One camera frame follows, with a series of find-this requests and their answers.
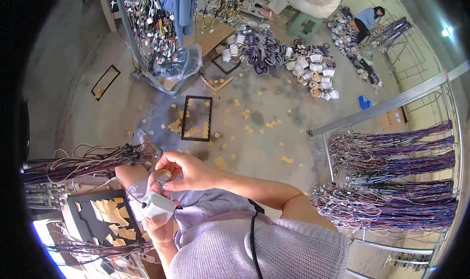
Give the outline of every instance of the black pants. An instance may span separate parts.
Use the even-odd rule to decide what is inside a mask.
[[[369,29],[367,29],[361,19],[354,18],[354,23],[356,23],[357,29],[359,29],[359,33],[357,34],[357,43],[360,43],[370,34]]]

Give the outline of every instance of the cardboard box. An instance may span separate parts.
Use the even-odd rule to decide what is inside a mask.
[[[394,133],[406,127],[406,118],[403,107],[388,111],[380,116],[382,128],[385,133]]]

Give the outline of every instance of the person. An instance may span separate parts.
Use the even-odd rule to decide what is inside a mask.
[[[160,152],[146,135],[139,139],[145,149]],[[155,172],[149,174],[141,164],[119,166],[116,175],[130,199],[155,191],[179,206],[174,212],[179,225],[174,236],[172,219],[142,219],[167,278],[344,276],[347,236],[297,188],[219,170],[179,152],[163,153],[156,163],[155,170],[159,169],[172,172],[163,187]],[[281,217],[270,219],[256,210],[254,201],[281,210]],[[131,208],[138,220],[141,207],[131,204]]]
[[[271,0],[268,5],[262,5],[259,13],[274,21],[286,6],[292,6],[300,12],[304,12],[316,18],[327,18],[338,8],[341,0]]]
[[[375,19],[383,15],[385,15],[385,10],[380,6],[364,9],[356,15],[352,26],[355,27],[357,31],[357,43],[363,41],[366,36],[370,34],[368,30],[370,26],[377,26],[381,31],[384,30],[382,25],[375,22]]]

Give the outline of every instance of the concrete wall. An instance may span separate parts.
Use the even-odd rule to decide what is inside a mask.
[[[52,157],[81,69],[109,33],[100,0],[59,0],[38,34],[25,72],[29,158]]]

